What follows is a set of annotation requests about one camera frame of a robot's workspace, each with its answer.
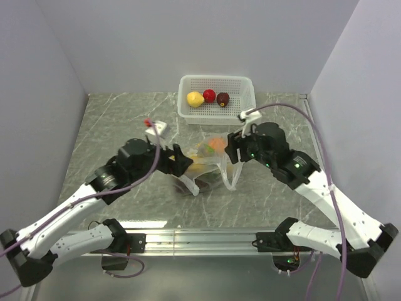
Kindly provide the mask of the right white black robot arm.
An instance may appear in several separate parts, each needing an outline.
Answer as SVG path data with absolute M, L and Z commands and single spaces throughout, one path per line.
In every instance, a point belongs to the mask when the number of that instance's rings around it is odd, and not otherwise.
M 252 124 L 247 135 L 227 136 L 226 154 L 231 162 L 258 161 L 273 177 L 314 204 L 340 230 L 307 225 L 286 218 L 275 230 L 276 243 L 282 250 L 305 247 L 346 262 L 352 274 L 367 278 L 383 257 L 398 229 L 369 216 L 343 192 L 329 184 L 326 173 L 308 154 L 291 149 L 284 130 L 278 124 Z

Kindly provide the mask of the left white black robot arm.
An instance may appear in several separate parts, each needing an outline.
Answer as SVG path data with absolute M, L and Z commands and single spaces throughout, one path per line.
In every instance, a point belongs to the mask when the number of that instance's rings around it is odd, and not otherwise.
M 69 230 L 95 211 L 112 204 L 154 171 L 182 176 L 193 160 L 179 145 L 159 146 L 149 140 L 130 139 L 99 167 L 65 202 L 21 230 L 1 233 L 6 256 L 22 287 L 45 279 L 54 267 L 85 253 L 126 252 L 128 235 L 115 219 L 75 235 Z

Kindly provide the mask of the transparent plastic bag with fruit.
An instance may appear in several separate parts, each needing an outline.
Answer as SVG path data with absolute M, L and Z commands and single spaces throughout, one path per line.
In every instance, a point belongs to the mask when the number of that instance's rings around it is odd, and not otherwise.
M 180 177 L 173 177 L 172 184 L 182 195 L 197 196 L 217 187 L 235 191 L 243 163 L 233 164 L 225 153 L 227 133 L 213 133 L 189 149 L 185 155 L 193 163 Z

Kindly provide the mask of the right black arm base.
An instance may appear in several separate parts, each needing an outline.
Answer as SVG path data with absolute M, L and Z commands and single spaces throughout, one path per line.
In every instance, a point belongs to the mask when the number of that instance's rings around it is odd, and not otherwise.
M 273 265 L 282 272 L 295 272 L 301 267 L 301 253 L 311 252 L 311 248 L 292 244 L 288 238 L 276 232 L 257 232 L 251 242 L 258 253 L 271 253 Z

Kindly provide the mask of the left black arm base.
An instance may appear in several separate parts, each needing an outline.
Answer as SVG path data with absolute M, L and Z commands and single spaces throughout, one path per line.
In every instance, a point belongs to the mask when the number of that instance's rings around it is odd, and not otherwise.
M 91 221 L 87 226 L 88 230 L 92 230 L 95 227 L 93 224 L 105 225 L 113 232 L 117 233 L 117 242 L 112 243 L 112 245 L 106 249 L 110 253 L 118 253 L 120 255 L 124 254 L 124 257 L 119 256 L 106 256 L 101 259 L 101 266 L 104 273 L 109 276 L 116 278 L 130 278 L 141 274 L 145 269 L 145 264 L 142 260 L 138 258 L 132 259 L 140 264 L 140 270 L 133 275 L 118 275 L 116 272 L 122 272 L 130 263 L 130 257 L 134 254 L 142 254 L 145 251 L 146 245 L 146 234 L 137 233 L 129 235 L 126 229 L 116 220 L 116 219 L 106 219 L 102 223 L 99 221 Z

